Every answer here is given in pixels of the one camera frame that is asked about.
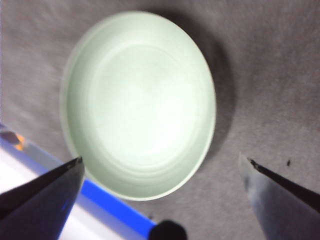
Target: blue tape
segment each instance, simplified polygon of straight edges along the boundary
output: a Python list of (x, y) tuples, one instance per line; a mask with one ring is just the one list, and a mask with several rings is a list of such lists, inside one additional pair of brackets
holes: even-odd
[[(17, 160), (38, 175), (45, 174), (48, 171), (48, 169), (46, 169), (39, 162), (29, 157), (23, 151), (17, 150), (5, 139), (1, 138), (0, 144), (1, 147), (4, 148), (9, 154), (14, 156)], [(108, 214), (137, 232), (145, 239), (148, 238), (150, 230), (156, 225), (153, 221), (143, 216), (138, 211), (128, 206), (115, 196), (109, 194), (103, 188), (88, 179), (84, 181), (80, 194), (94, 202), (102, 210), (106, 211)]]
[(156, 225), (88, 179), (84, 181), (81, 193), (145, 238)]

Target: gray surface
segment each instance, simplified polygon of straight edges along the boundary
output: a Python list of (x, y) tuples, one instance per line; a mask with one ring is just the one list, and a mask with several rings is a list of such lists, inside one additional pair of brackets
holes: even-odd
[(239, 151), (320, 192), (320, 2), (314, 0), (2, 0), (1, 120), (62, 160), (59, 84), (79, 37), (102, 18), (148, 10), (180, 25), (214, 76), (210, 152), (178, 191), (129, 202), (190, 239), (259, 240), (237, 168)]

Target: pale green bowl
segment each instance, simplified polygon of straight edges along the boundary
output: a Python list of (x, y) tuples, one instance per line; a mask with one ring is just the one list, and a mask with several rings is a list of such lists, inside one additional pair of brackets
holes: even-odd
[(203, 161), (216, 122), (210, 70), (171, 21), (123, 12), (92, 27), (67, 64), (61, 121), (88, 176), (136, 201), (172, 193)]

